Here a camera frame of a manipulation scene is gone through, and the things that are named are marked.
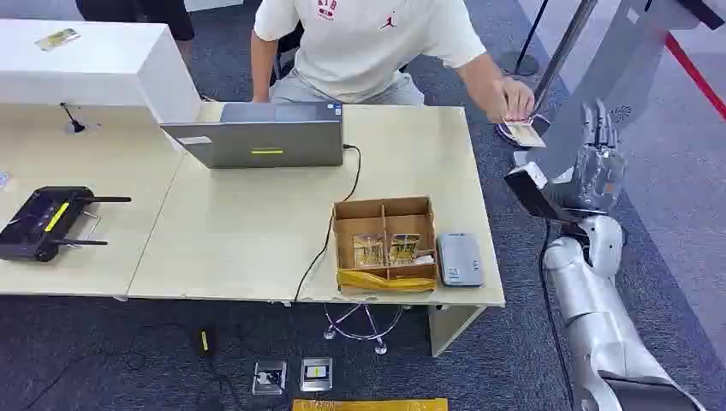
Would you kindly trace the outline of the person's left hand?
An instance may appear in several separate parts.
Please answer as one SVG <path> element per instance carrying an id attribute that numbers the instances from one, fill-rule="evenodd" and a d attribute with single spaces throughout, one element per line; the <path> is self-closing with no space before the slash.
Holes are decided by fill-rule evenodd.
<path id="1" fill-rule="evenodd" d="M 487 115 L 493 122 L 523 122 L 533 113 L 536 98 L 525 83 L 503 77 L 493 81 L 492 91 Z"/>

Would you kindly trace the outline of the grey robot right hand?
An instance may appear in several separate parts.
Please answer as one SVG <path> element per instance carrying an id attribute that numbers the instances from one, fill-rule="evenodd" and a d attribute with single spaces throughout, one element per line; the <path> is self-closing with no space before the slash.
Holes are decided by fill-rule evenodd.
<path id="1" fill-rule="evenodd" d="M 627 162 L 620 150 L 619 132 L 603 101 L 583 106 L 585 142 L 574 164 L 570 205 L 607 214 L 623 188 Z"/>

